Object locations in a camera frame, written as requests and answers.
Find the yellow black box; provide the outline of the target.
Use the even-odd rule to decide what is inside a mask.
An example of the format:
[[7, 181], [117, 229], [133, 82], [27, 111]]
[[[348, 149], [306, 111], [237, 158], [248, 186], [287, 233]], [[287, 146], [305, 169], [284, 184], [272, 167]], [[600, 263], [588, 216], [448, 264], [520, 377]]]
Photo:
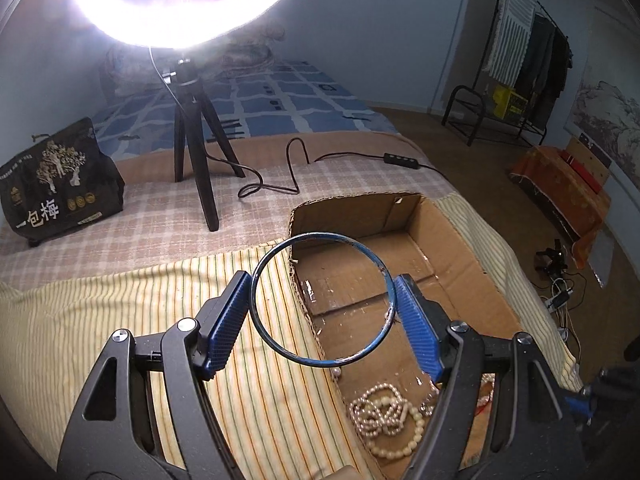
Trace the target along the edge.
[[497, 118], [506, 122], [517, 122], [526, 112], [528, 101], [517, 94], [511, 87], [497, 84], [491, 99], [495, 107], [492, 111]]

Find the black clamp on floor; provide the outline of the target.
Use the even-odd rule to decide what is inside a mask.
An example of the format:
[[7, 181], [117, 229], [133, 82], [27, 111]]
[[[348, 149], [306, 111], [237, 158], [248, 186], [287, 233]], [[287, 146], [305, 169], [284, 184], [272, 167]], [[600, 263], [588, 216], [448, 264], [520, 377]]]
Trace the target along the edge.
[[562, 278], [568, 265], [561, 240], [556, 238], [552, 247], [535, 252], [534, 263], [535, 270], [543, 273], [550, 281]]

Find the yellow striped blanket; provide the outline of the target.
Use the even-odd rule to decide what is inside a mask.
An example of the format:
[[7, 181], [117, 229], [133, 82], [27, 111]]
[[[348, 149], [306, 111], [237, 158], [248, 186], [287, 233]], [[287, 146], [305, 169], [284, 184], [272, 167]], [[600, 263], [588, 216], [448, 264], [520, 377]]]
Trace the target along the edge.
[[1, 396], [62, 479], [576, 479], [570, 352], [459, 195], [1, 289]]

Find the black printed snack bag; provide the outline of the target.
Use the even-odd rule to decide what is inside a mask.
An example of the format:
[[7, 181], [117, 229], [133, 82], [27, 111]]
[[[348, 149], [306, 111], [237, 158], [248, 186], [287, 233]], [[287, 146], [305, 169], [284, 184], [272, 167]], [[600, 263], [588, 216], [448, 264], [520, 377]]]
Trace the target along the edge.
[[1, 167], [6, 223], [30, 247], [79, 231], [124, 209], [125, 181], [85, 117]]

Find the dark hanging clothes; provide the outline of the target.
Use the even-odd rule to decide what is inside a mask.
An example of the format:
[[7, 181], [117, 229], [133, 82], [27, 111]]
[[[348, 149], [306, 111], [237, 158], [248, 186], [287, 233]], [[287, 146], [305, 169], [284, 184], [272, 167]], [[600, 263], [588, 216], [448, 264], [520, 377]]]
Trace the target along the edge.
[[535, 14], [515, 92], [527, 100], [525, 118], [536, 128], [547, 127], [555, 101], [573, 68], [566, 36], [543, 15]]

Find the wall landscape painting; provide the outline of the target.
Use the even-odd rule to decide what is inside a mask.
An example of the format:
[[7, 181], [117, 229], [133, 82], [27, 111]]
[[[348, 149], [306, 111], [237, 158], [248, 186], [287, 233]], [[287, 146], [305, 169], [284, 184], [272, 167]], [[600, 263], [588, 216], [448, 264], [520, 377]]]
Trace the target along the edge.
[[639, 184], [639, 33], [599, 8], [568, 122]]

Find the black clothes rack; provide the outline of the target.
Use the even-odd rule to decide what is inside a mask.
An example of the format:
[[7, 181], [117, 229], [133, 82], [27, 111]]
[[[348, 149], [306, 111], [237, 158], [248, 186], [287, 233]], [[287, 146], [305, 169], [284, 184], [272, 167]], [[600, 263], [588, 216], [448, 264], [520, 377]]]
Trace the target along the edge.
[[568, 37], [539, 0], [496, 0], [474, 78], [450, 91], [442, 125], [468, 145], [543, 144], [572, 68]]

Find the open cardboard box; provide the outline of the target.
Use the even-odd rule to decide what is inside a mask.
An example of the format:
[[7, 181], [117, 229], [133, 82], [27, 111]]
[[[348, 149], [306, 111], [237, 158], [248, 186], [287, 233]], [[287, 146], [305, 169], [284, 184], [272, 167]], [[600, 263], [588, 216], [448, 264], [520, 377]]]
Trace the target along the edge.
[[[413, 404], [446, 378], [456, 349], [447, 340], [454, 320], [477, 333], [509, 339], [520, 319], [496, 284], [502, 263], [482, 260], [480, 245], [508, 245], [459, 194], [367, 194], [296, 207], [290, 233], [331, 232], [358, 240], [398, 280], [397, 313], [373, 352], [343, 367], [331, 387], [342, 419], [369, 387], [388, 382]], [[293, 278], [316, 332], [312, 356], [337, 359], [361, 350], [381, 330], [388, 309], [378, 265], [332, 240], [302, 240], [291, 250]]]

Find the white striped hanging towel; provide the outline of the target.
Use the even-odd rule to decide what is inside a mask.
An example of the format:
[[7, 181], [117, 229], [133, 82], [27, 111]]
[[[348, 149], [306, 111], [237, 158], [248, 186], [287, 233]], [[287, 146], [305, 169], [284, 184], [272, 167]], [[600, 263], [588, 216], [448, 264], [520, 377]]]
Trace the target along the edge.
[[535, 15], [535, 0], [497, 0], [490, 49], [484, 72], [506, 87], [514, 87], [525, 60]]

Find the folded floral quilt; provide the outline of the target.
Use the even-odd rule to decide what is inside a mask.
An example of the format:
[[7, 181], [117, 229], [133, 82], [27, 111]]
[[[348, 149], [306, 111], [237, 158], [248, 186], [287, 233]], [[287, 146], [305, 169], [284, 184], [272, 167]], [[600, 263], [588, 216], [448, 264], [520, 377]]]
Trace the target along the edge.
[[206, 79], [246, 74], [272, 64], [272, 45], [283, 40], [283, 25], [260, 18], [184, 53], [114, 44], [100, 65], [100, 84], [111, 102], [160, 88], [158, 76], [172, 72], [180, 60], [191, 61]]

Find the blue patterned bed sheet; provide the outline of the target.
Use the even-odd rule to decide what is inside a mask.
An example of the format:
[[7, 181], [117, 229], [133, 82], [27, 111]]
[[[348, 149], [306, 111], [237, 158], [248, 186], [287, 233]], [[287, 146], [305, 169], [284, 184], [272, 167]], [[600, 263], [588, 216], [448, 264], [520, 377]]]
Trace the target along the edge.
[[[229, 139], [283, 133], [396, 131], [342, 84], [307, 62], [278, 61], [204, 84]], [[174, 147], [176, 103], [164, 90], [116, 101], [92, 118], [100, 149], [114, 160]]]

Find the red strap wristwatch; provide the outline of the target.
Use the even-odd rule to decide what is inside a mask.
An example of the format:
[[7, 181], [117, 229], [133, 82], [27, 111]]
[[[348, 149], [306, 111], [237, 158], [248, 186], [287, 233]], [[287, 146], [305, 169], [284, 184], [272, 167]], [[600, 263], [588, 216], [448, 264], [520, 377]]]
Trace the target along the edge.
[[496, 376], [494, 374], [484, 374], [480, 378], [480, 390], [475, 407], [475, 416], [482, 414], [491, 404], [494, 397]]

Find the black tripod stand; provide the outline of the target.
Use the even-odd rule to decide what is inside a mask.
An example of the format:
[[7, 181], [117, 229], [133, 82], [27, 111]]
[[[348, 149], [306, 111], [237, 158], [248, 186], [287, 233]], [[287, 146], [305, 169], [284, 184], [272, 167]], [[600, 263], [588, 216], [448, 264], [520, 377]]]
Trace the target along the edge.
[[174, 116], [174, 181], [184, 178], [184, 153], [189, 150], [192, 174], [198, 198], [209, 232], [219, 230], [220, 221], [215, 202], [214, 189], [209, 174], [209, 152], [206, 148], [204, 127], [206, 125], [221, 148], [222, 162], [233, 173], [244, 178], [245, 172], [233, 151], [213, 102], [206, 96], [204, 84], [195, 65], [184, 58], [163, 79], [168, 79], [168, 90], [175, 98]]

